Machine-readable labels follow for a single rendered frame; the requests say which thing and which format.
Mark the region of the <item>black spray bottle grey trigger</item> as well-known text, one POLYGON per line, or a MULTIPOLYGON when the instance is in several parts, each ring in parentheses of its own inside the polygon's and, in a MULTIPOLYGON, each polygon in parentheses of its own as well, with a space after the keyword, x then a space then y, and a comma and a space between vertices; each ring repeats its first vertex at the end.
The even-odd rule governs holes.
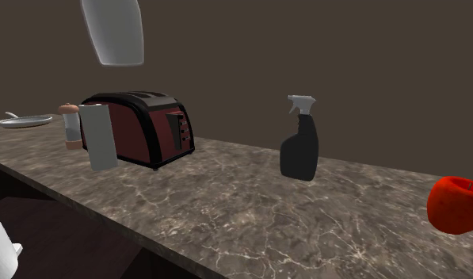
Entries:
POLYGON ((298 130, 280 145, 280 172, 288 178, 310 182, 315 177, 319 158, 319 138, 311 107, 315 103, 312 96, 288 95, 292 108, 299 109, 298 130))

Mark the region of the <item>red and black toaster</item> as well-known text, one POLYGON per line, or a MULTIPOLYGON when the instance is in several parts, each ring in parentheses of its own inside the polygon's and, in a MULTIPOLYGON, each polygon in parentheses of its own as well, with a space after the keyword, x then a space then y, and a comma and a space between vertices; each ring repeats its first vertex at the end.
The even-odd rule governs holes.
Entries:
POLYGON ((157 170, 195 151, 192 125, 183 104, 150 91, 99 93, 83 105, 107 105, 116 156, 157 170))

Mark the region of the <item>wooden and clear pepper grinder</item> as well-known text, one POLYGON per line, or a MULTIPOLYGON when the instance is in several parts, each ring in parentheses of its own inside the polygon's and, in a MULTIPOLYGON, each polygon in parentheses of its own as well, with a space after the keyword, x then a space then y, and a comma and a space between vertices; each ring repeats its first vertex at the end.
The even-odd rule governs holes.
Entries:
POLYGON ((82 148, 82 134, 79 119, 79 108, 76 105, 66 103, 58 108, 59 114, 63 116, 65 125, 65 144, 68 150, 82 148))

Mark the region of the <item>grey plate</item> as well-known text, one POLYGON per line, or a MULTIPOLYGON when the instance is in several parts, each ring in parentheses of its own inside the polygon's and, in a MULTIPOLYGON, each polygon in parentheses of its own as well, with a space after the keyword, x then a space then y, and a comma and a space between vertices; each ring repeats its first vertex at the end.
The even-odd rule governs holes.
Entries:
POLYGON ((49 124, 52 120, 53 117, 51 116, 14 117, 10 119, 0 120, 0 127, 31 128, 49 124))

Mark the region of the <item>red apple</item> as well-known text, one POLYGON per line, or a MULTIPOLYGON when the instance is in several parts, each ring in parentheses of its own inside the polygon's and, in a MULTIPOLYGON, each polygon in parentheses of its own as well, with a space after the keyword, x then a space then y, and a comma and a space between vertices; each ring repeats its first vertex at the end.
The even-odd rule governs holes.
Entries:
POLYGON ((473 181, 442 177, 431 189, 426 208, 429 222, 439 231, 452 235, 473 231, 473 181))

